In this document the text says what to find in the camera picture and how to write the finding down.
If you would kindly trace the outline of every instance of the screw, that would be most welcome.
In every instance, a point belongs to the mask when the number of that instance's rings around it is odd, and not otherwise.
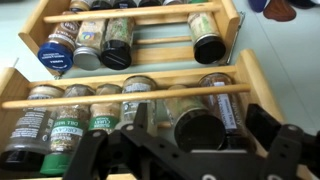
[[[100,132],[95,132],[95,133],[93,133],[92,136],[93,136],[93,137],[99,137],[99,136],[101,136],[101,133],[100,133]]]
[[[212,176],[211,174],[205,174],[202,176],[202,180],[216,180],[216,177]]]
[[[296,126],[289,126],[288,127],[291,131],[296,131],[296,130],[298,130],[298,128],[296,127]]]
[[[268,180],[282,180],[282,178],[276,174],[270,174],[267,179]]]
[[[132,125],[127,126],[126,130],[127,131],[132,131],[133,130],[133,126]]]

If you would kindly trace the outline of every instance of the black lid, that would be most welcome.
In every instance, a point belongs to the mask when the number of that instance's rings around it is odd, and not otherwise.
[[[243,137],[240,135],[227,135],[221,149],[247,150],[249,152],[255,152],[256,146],[248,137]]]
[[[310,0],[288,0],[288,2],[291,5],[301,9],[310,9],[316,5]]]
[[[29,151],[6,151],[0,156],[0,168],[10,171],[39,171],[44,154]]]
[[[211,115],[199,115],[180,119],[174,129],[174,137],[180,149],[219,149],[225,138],[223,123]]]
[[[135,8],[137,4],[132,0],[115,0],[113,3],[113,8],[115,9],[125,9],[125,8]]]
[[[108,1],[94,1],[90,7],[90,11],[112,9],[112,5]]]
[[[131,48],[119,40],[110,40],[104,43],[101,53],[101,62],[110,69],[123,70],[131,65]]]
[[[221,37],[207,36],[194,45],[194,58],[201,64],[210,64],[220,60],[226,53]]]
[[[139,7],[161,6],[161,2],[157,0],[141,0]]]
[[[72,12],[81,12],[81,11],[83,11],[83,9],[80,9],[80,8],[70,8],[70,11],[72,11]]]

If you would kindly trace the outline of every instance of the wooden spice rack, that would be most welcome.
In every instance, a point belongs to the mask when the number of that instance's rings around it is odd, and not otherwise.
[[[19,33],[20,38],[37,56],[39,47],[46,41],[54,28],[54,23],[65,21],[82,21],[91,19],[108,19],[115,17],[134,17],[136,25],[157,25],[183,23],[191,12],[212,12],[227,47],[228,56],[240,17],[232,0],[211,0],[207,3],[183,4],[174,6],[142,7],[131,9],[114,9],[79,12],[75,15],[60,15],[68,10],[70,0],[40,0]],[[157,44],[191,41],[190,36],[165,37],[156,39],[139,39],[138,44]],[[147,48],[132,51],[133,64],[151,64],[193,60],[193,47]],[[48,69],[51,74],[57,71]]]
[[[233,78],[234,85],[223,87],[199,88],[199,80],[214,72],[226,73]],[[155,80],[159,90],[149,92],[140,92],[132,94],[118,95],[103,95],[103,96],[86,96],[85,98],[58,98],[55,100],[24,100],[27,98],[30,89],[40,84],[50,84],[65,89],[67,86],[76,83],[86,84],[92,88],[105,83],[112,83],[122,86],[123,81],[134,75],[148,76]],[[184,84],[191,88],[186,90],[165,90],[169,86],[175,84]],[[25,107],[36,106],[57,106],[71,104],[92,104],[96,102],[115,102],[124,100],[137,99],[163,99],[177,96],[192,96],[192,95],[208,95],[212,93],[239,93],[241,99],[241,110],[247,110],[249,103],[257,103],[268,111],[273,117],[284,122],[284,118],[279,110],[277,102],[272,95],[271,89],[266,81],[261,67],[252,50],[244,50],[240,53],[237,62],[233,66],[220,66],[202,69],[176,70],[166,72],[150,72],[138,74],[112,75],[77,78],[77,79],[62,79],[52,81],[29,82],[16,69],[7,68],[0,76],[0,153],[4,151],[7,140],[16,124],[19,117],[19,109]],[[258,144],[257,153],[266,155],[266,152]],[[299,175],[303,179],[311,179],[308,170],[305,167],[300,167]],[[34,175],[1,172],[0,178],[31,178]]]

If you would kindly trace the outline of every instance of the spice rack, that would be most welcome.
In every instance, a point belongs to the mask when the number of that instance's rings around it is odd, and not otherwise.
[[[68,10],[69,4],[70,0],[39,1],[38,6],[19,32],[20,38],[33,54],[37,56],[39,47],[46,41],[54,28],[54,23],[57,22],[134,17],[137,25],[159,25],[185,23],[191,12],[212,12],[227,48],[226,57],[230,53],[240,21],[232,0],[210,0],[207,3],[199,4],[87,11],[78,12],[75,15],[60,15],[63,11]],[[191,41],[190,36],[138,39],[136,43],[145,45],[185,41]],[[190,61],[194,59],[194,55],[192,46],[181,46],[137,49],[132,51],[132,58],[133,64],[140,65]],[[48,70],[53,75],[59,75],[57,71]]]
[[[232,77],[234,85],[223,87],[199,88],[199,80],[214,72],[226,73]],[[152,78],[160,90],[149,92],[132,93],[128,95],[104,95],[104,96],[86,96],[86,98],[59,98],[55,100],[23,100],[26,99],[30,89],[39,84],[50,84],[65,89],[75,82],[89,85],[92,88],[104,83],[122,85],[123,81],[134,75],[144,75]],[[185,90],[165,90],[175,84],[184,84],[191,88]],[[16,120],[19,117],[19,108],[36,106],[56,106],[70,104],[92,104],[97,102],[115,102],[123,100],[137,99],[162,99],[177,96],[208,95],[215,93],[238,92],[241,99],[241,110],[246,111],[249,103],[257,103],[269,112],[273,117],[284,123],[284,118],[279,110],[277,102],[272,95],[271,89],[266,81],[261,67],[252,50],[243,50],[236,64],[233,66],[220,66],[202,69],[175,70],[166,72],[150,72],[138,74],[112,75],[105,77],[87,77],[77,79],[63,79],[52,81],[29,82],[16,69],[7,68],[0,76],[0,153],[4,151],[7,140],[14,128]],[[266,151],[257,143],[257,153],[265,156]],[[301,166],[299,176],[303,179],[311,179],[306,167]],[[0,178],[31,178],[35,174],[31,173],[12,173],[2,172]]]

